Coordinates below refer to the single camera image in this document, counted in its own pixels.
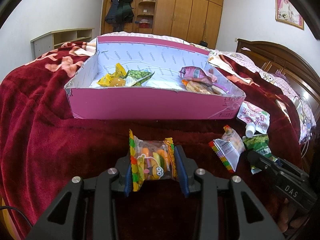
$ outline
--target triangular cutout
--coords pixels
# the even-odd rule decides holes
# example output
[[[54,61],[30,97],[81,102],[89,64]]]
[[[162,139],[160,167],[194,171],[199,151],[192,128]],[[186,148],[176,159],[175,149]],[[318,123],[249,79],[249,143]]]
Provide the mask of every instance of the triangular cutout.
[[[245,216],[249,224],[262,221],[263,215],[246,192],[241,192]]]
[[[67,192],[63,198],[59,201],[59,203],[56,205],[54,210],[51,212],[51,214],[48,216],[48,221],[52,223],[56,223],[59,225],[64,225],[67,218],[67,212],[69,208],[69,203],[71,199],[71,192]]]

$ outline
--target wooden headboard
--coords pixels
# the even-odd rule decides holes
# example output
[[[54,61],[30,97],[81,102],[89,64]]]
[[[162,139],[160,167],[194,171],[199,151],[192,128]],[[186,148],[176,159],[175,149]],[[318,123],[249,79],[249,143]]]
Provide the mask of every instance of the wooden headboard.
[[[319,128],[320,77],[302,57],[285,46],[268,41],[238,39],[236,52],[247,55],[257,67],[266,72],[275,73],[280,70],[289,80],[293,90],[300,96],[304,96],[310,103],[317,128]],[[309,150],[303,158],[303,166],[307,172],[312,162],[313,144],[314,141],[309,142]]]

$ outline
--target white wall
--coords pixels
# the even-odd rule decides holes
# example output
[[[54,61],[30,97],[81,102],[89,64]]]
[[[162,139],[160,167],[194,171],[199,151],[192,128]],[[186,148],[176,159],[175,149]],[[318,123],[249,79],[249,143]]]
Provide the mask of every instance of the white wall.
[[[216,49],[236,51],[235,38],[282,44],[303,57],[320,75],[320,41],[304,30],[276,22],[275,0],[224,0]]]
[[[30,41],[50,31],[95,28],[100,35],[102,0],[22,0],[0,29],[0,82],[33,60]]]

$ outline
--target maroon fleece blanket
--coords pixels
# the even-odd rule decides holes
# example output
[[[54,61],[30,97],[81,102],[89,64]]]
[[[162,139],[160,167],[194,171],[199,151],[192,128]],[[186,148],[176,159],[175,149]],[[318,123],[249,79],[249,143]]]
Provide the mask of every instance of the maroon fleece blanket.
[[[128,152],[129,129],[143,140],[173,137],[187,157],[215,176],[230,178],[208,142],[220,138],[228,124],[239,135],[245,125],[233,120],[117,121],[74,119],[63,86],[88,57],[74,53],[82,43],[68,44],[34,62],[13,70],[0,85],[0,194],[6,204],[19,208],[34,224],[57,193],[73,176],[90,178],[113,167]],[[245,91],[246,100],[270,113],[268,135],[272,153],[301,167],[298,138],[299,117],[282,91],[237,65],[236,73],[252,78],[251,85],[223,74]],[[286,105],[292,124],[276,105]],[[250,165],[240,157],[236,174],[276,218],[279,199],[268,188],[261,173],[252,175]],[[120,239],[191,239],[196,201],[184,199],[173,180],[146,182],[141,191],[117,202]],[[22,238],[29,231],[23,218],[11,212]]]

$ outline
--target box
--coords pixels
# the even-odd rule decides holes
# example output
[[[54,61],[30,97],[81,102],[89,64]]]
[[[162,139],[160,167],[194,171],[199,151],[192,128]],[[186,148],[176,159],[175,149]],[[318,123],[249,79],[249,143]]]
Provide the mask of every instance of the box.
[[[209,51],[190,45],[146,37],[99,36],[96,53],[65,85],[75,118],[81,119],[231,119],[245,93],[207,62]],[[97,81],[115,71],[155,72],[143,85],[101,87]],[[185,90],[179,71],[184,66],[212,68],[218,83],[231,94],[205,95]]]

